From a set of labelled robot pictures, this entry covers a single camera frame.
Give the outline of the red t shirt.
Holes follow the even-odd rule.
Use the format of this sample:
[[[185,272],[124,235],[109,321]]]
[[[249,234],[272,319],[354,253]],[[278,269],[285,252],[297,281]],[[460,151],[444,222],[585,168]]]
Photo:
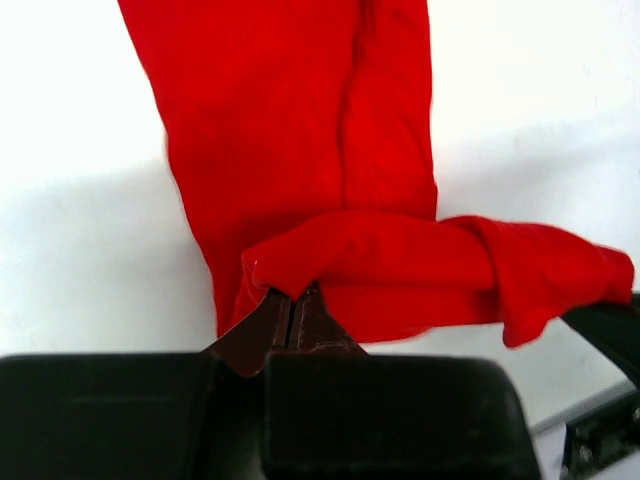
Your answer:
[[[123,1],[219,334],[318,283],[362,343],[627,303],[617,250],[541,224],[438,219],[423,1]]]

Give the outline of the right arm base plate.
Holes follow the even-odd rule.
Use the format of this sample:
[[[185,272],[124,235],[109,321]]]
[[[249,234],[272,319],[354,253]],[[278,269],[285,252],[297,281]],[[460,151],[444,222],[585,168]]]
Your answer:
[[[533,430],[543,479],[639,480],[639,391],[618,385]]]

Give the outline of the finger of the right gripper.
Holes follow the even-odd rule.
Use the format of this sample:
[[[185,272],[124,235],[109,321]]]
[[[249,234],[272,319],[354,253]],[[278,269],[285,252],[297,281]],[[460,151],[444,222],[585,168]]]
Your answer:
[[[639,293],[629,304],[599,303],[574,308],[562,321],[615,364],[639,388]]]

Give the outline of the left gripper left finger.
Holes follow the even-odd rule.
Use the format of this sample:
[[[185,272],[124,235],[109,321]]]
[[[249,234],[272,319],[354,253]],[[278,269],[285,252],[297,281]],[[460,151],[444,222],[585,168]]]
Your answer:
[[[270,289],[260,304],[203,352],[214,355],[235,374],[249,378],[259,374],[267,356],[287,348],[292,301]]]

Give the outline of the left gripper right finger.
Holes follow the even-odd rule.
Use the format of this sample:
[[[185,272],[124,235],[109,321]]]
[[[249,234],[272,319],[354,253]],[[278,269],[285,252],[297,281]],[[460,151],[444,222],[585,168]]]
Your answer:
[[[317,282],[311,283],[295,303],[289,349],[308,354],[367,355],[331,315]]]

